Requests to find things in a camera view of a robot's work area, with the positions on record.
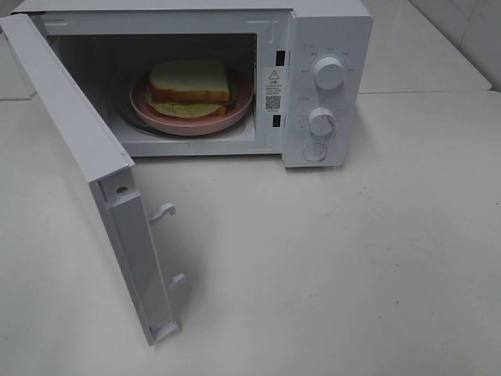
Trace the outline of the pink round plate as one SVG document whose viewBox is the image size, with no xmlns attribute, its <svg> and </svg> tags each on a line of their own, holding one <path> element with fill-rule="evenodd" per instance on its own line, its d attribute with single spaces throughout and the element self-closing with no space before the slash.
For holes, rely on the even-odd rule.
<svg viewBox="0 0 501 376">
<path fill-rule="evenodd" d="M 225 116 L 209 114 L 205 117 L 183 119 L 164 116 L 146 102 L 147 75 L 139 78 L 130 89 L 130 103 L 135 114 L 148 126 L 174 136 L 205 136 L 230 128 L 242 120 L 254 101 L 254 87 L 242 74 L 229 71 L 229 81 L 236 93 L 236 101 Z"/>
</svg>

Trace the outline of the white bread sandwich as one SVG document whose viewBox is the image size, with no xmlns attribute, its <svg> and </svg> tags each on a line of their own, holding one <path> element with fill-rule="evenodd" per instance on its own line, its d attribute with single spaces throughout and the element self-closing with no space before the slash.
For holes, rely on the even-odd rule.
<svg viewBox="0 0 501 376">
<path fill-rule="evenodd" d="M 224 116 L 235 100 L 236 88 L 220 59 L 169 60 L 148 73 L 146 102 L 164 116 Z"/>
</svg>

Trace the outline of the white microwave oven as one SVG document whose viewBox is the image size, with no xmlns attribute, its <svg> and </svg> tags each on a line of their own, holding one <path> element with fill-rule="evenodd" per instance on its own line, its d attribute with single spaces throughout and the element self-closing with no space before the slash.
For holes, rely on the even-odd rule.
<svg viewBox="0 0 501 376">
<path fill-rule="evenodd" d="M 81 91 L 131 157 L 276 154 L 288 168 L 344 161 L 373 19 L 360 1 L 25 1 Z M 344 81 L 319 88 L 313 66 L 322 56 L 344 63 Z M 130 100 L 132 85 L 156 63 L 220 59 L 254 87 L 253 138 L 163 139 L 128 127 L 114 94 Z M 308 113 L 333 112 L 335 130 L 314 136 Z M 327 148 L 320 162 L 307 145 Z"/>
</svg>

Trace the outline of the white microwave door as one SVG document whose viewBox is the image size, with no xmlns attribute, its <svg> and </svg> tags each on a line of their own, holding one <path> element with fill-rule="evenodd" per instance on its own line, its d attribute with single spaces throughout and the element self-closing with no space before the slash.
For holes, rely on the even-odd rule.
<svg viewBox="0 0 501 376">
<path fill-rule="evenodd" d="M 148 216 L 133 160 L 25 14 L 1 19 L 4 39 L 88 182 L 149 345 L 179 329 L 168 298 L 151 225 L 175 206 Z"/>
</svg>

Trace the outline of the glass microwave turntable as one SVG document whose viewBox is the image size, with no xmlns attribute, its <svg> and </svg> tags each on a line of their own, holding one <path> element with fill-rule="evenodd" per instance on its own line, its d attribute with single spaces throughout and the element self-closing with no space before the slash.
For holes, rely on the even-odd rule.
<svg viewBox="0 0 501 376">
<path fill-rule="evenodd" d="M 125 98 L 125 95 L 114 94 L 112 99 L 112 104 L 117 116 L 130 128 L 133 128 L 137 132 L 143 132 L 148 135 L 161 137 L 163 139 L 236 139 L 236 138 L 253 138 L 255 134 L 255 121 L 254 121 L 254 105 L 250 106 L 250 109 L 246 114 L 238 120 L 234 125 L 222 129 L 218 132 L 212 132 L 206 135 L 190 135 L 181 136 L 174 135 L 167 132 L 162 132 L 153 128 L 152 126 L 145 123 L 139 118 L 137 113 L 132 108 L 129 99 Z"/>
</svg>

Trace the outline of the round door release button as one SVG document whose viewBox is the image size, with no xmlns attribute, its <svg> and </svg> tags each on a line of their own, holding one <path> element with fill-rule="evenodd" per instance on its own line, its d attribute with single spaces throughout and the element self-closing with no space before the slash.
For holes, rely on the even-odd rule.
<svg viewBox="0 0 501 376">
<path fill-rule="evenodd" d="M 307 145 L 303 151 L 304 158 L 310 162 L 320 162 L 327 155 L 327 148 L 321 143 Z"/>
</svg>

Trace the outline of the white upper microwave knob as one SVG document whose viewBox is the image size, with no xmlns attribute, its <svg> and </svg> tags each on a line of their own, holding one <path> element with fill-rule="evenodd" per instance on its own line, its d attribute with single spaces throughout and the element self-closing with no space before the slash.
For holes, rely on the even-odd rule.
<svg viewBox="0 0 501 376">
<path fill-rule="evenodd" d="M 313 66 L 316 85 L 324 90 L 333 90 L 344 81 L 344 63 L 337 56 L 322 56 Z"/>
</svg>

